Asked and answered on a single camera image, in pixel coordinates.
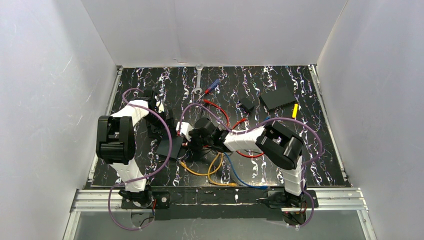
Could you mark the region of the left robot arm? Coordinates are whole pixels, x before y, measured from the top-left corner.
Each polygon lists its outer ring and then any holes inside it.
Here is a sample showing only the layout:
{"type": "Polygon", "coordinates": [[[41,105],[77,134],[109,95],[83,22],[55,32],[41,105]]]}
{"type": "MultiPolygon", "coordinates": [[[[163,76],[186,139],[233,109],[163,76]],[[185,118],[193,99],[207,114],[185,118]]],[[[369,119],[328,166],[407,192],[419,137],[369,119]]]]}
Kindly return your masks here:
{"type": "Polygon", "coordinates": [[[176,124],[171,109],[151,91],[142,98],[126,101],[126,106],[111,115],[102,115],[97,122],[96,155],[110,165],[121,178],[120,185],[130,193],[143,192],[148,178],[161,171],[162,164],[154,172],[144,175],[135,160],[135,125],[146,120],[153,127],[153,138],[167,142],[165,164],[175,158],[181,147],[176,139],[176,124]]]}

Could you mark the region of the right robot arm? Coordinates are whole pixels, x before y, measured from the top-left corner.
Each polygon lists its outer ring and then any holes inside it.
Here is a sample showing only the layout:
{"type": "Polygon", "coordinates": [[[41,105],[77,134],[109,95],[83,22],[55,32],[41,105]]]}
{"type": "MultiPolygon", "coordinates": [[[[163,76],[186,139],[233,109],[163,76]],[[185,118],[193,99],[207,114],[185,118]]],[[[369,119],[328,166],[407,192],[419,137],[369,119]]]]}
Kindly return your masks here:
{"type": "Polygon", "coordinates": [[[228,131],[220,129],[209,118],[202,117],[194,126],[182,122],[178,127],[179,133],[187,139],[189,148],[193,150],[208,146],[221,153],[241,150],[262,152],[281,168],[285,191],[293,196],[303,193],[305,184],[302,181],[301,165],[304,141],[276,120],[267,120],[254,129],[228,131]]]}

